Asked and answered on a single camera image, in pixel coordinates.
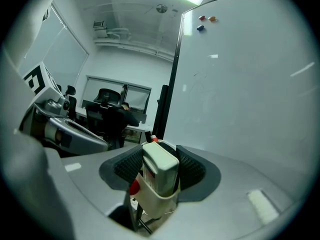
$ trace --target desk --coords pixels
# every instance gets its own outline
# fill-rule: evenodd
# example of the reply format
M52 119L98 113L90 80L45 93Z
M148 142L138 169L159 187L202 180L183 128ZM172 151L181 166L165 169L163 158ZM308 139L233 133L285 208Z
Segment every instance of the desk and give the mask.
M75 107L75 113L81 117L87 118L87 111L85 108L82 107ZM148 125L145 123L139 123L139 126L131 126L128 125L126 127L126 129L128 130L132 130L132 131L137 131L137 132L141 132L141 133L145 133L145 132L152 132L154 126L153 125Z

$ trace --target orange magnet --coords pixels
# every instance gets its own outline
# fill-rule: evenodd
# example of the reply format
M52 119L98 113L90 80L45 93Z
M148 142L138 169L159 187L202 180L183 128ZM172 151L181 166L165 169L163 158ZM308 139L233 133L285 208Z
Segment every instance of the orange magnet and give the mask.
M211 22L214 22L216 20L216 17L215 16L211 16L211 17L209 17L208 20L211 21Z

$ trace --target chair headrest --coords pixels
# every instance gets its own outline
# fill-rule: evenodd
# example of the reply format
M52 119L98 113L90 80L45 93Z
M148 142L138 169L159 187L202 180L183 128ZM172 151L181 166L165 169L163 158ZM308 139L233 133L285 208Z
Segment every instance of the chair headrest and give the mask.
M102 107L121 107L120 93L111 89L100 89L98 96L93 101L95 103L100 103Z

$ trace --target air conditioner unit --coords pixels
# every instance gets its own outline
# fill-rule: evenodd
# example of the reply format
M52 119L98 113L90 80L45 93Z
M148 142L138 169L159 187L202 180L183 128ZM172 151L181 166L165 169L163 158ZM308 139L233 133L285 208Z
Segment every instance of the air conditioner unit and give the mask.
M94 30L104 30L105 28L106 28L106 24L103 20L93 22L93 29Z

